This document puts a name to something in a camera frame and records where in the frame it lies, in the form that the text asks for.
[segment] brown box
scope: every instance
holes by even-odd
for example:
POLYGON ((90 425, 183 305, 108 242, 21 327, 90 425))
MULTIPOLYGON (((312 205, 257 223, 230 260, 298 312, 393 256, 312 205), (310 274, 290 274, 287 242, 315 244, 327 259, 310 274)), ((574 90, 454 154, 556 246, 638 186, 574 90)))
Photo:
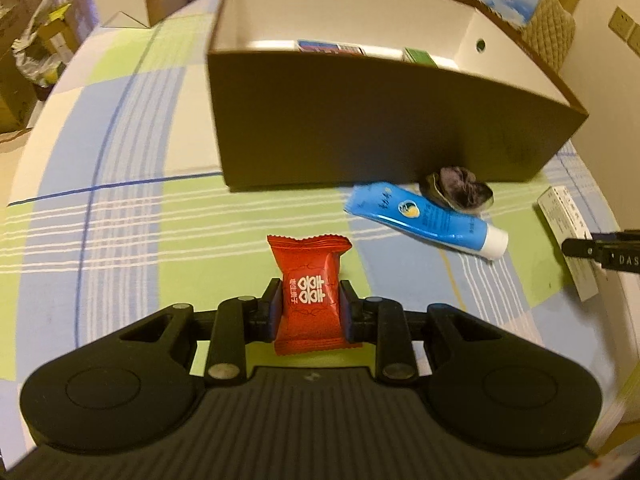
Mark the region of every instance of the brown box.
POLYGON ((15 6, 0 18, 0 55, 11 48, 29 24, 30 15, 23 4, 15 6))
POLYGON ((36 94, 15 67, 11 50, 0 57, 0 133, 21 130, 29 121, 36 94))
POLYGON ((33 86, 15 66, 11 44, 29 23, 22 4, 0 19, 0 133, 14 132, 26 126, 36 102, 33 86))
POLYGON ((223 0, 208 63, 235 188, 410 182, 454 165, 523 181, 588 116, 475 0, 223 0), (367 56, 297 52, 296 40, 367 56), (401 62, 405 47, 439 68, 401 62))

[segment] tablecloth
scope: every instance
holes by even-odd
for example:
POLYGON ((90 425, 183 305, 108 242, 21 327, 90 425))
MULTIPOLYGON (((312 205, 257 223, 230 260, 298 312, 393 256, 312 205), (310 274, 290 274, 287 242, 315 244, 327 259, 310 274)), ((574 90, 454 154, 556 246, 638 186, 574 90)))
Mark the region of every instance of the tablecloth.
MULTIPOLYGON (((258 296, 279 275, 267 234, 348 236, 354 247, 341 277, 360 296, 394 298, 408 310, 462 308, 587 367, 610 406, 638 360, 626 292, 617 275, 603 274, 620 306, 604 294, 580 303, 534 207, 549 185, 562 184, 591 230, 617 228, 571 144, 532 181, 492 185, 485 218, 510 234, 494 263, 348 216, 348 188, 229 193, 204 56, 217 2, 198 0, 151 30, 95 30, 25 147, 0 238, 7 465, 32 446, 18 408, 31 372, 171 303, 209 310, 258 296), (613 343, 620 333, 622 349, 613 343)), ((638 289, 635 277, 624 280, 632 280, 625 290, 638 289)), ((278 358, 273 346, 252 344, 248 355, 251 364, 370 365, 374 348, 278 358)))

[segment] wall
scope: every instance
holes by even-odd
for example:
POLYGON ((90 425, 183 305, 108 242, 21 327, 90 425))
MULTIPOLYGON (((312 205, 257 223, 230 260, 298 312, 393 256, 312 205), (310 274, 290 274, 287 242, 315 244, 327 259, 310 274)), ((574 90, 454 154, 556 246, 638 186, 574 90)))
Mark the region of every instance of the wall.
POLYGON ((640 22, 640 0, 580 0, 560 75, 590 113, 578 153, 620 227, 640 228, 640 57, 607 27, 616 6, 640 22))

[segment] wall switch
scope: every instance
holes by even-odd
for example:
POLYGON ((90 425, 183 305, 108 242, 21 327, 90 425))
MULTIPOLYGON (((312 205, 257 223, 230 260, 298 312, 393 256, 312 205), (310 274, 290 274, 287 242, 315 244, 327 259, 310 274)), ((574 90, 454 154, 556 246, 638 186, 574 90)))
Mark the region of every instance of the wall switch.
POLYGON ((616 7, 613 12, 613 16, 609 20, 609 28, 620 36, 624 41, 628 40, 631 31, 635 25, 634 20, 631 19, 624 10, 620 7, 616 7))
POLYGON ((640 25, 636 23, 634 30, 631 31, 629 39, 626 40, 626 44, 631 47, 638 56, 640 56, 640 25))

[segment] blue toothpaste tube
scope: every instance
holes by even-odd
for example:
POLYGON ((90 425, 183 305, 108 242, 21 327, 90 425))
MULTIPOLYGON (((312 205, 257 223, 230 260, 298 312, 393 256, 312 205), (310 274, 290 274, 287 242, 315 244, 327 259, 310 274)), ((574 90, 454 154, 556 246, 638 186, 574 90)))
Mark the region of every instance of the blue toothpaste tube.
POLYGON ((501 258, 509 241, 502 229, 388 182, 354 187, 344 210, 488 260, 501 258))

